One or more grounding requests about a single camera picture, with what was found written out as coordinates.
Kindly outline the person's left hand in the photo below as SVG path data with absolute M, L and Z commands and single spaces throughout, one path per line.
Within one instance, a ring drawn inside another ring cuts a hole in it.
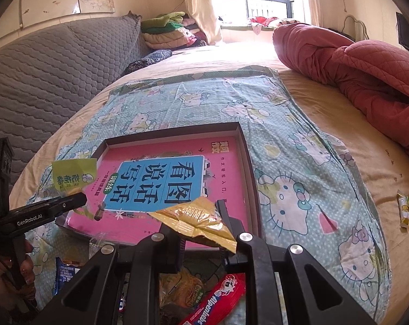
M 29 241 L 25 241 L 25 259 L 19 266 L 25 284 L 17 289 L 7 275 L 7 268 L 12 267 L 9 257 L 0 257 L 0 307 L 12 310 L 20 300 L 35 300 L 35 273 L 34 264 L 29 254 L 33 250 Z

